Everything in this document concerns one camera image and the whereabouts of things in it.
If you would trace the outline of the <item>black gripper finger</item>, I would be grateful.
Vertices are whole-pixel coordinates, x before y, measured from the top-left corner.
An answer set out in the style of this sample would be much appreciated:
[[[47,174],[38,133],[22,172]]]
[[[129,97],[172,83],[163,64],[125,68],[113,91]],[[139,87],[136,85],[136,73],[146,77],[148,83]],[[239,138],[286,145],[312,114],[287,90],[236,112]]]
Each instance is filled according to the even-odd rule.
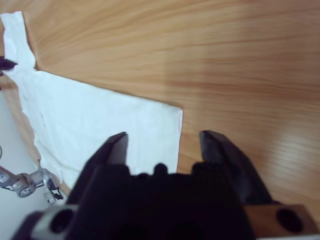
[[[17,63],[15,63],[11,60],[5,59],[4,56],[0,57],[0,70],[1,71],[9,71],[9,70],[13,69],[16,65],[17,65]]]
[[[81,201],[90,187],[98,167],[108,164],[124,165],[127,158],[128,142],[129,137],[126,132],[109,137],[84,165],[66,203],[76,205]]]
[[[272,204],[273,199],[251,160],[224,134],[199,132],[202,159],[222,167],[242,204]]]

